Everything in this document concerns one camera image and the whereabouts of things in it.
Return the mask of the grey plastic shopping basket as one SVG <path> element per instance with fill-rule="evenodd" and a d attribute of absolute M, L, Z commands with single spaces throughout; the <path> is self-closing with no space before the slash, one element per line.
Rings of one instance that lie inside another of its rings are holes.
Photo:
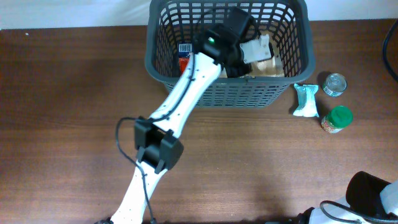
<path fill-rule="evenodd" d="M 190 44 L 200 31 L 222 23 L 233 7 L 252 15 L 281 59 L 283 77 L 219 78 L 204 92 L 198 107 L 263 108 L 289 85 L 305 81 L 315 70 L 312 33 L 305 1 L 153 0 L 149 8 L 145 66 L 172 91 L 181 71 L 180 44 Z"/>

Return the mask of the blue cardboard food box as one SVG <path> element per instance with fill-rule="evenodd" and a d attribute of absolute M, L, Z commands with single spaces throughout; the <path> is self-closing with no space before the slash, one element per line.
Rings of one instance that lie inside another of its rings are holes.
<path fill-rule="evenodd" d="M 177 45 L 178 57 L 179 58 L 190 58 L 193 53 L 192 43 L 179 43 Z"/>

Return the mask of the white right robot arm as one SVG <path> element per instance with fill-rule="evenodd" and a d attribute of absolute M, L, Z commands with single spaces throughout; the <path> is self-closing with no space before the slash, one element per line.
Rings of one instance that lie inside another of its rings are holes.
<path fill-rule="evenodd" d="M 397 182 L 388 182 L 367 172 L 357 172 L 346 194 L 337 201 L 324 200 L 289 223 L 293 224 L 397 224 Z"/>

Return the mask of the orange spaghetti packet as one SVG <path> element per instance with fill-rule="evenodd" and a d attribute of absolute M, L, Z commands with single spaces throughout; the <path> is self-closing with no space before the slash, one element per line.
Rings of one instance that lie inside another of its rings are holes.
<path fill-rule="evenodd" d="M 189 61 L 190 61 L 190 57 L 180 57 L 178 59 L 178 64 L 179 64 L 179 69 L 180 69 L 181 74 L 184 73 Z"/>

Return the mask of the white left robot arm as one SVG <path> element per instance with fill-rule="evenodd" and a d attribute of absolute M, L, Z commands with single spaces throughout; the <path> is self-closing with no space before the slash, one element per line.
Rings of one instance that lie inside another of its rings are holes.
<path fill-rule="evenodd" d="M 255 18 L 238 8 L 228 8 L 220 24 L 198 30 L 192 40 L 193 52 L 182 76 L 165 101 L 148 118 L 133 118 L 135 167 L 131 183 L 116 210 L 102 223 L 142 223 L 144 212 L 159 180 L 180 159 L 183 145 L 179 140 L 183 127 L 206 89 L 223 70 L 246 73 L 256 61 L 257 51 L 268 50 L 261 44 Z"/>

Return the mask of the beige paper pouch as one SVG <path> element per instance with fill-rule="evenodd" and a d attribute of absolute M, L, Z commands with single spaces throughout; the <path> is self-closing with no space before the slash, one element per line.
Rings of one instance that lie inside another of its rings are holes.
<path fill-rule="evenodd" d="M 282 61 L 270 32 L 239 44 L 241 58 L 234 66 L 226 67 L 220 78 L 283 77 Z"/>

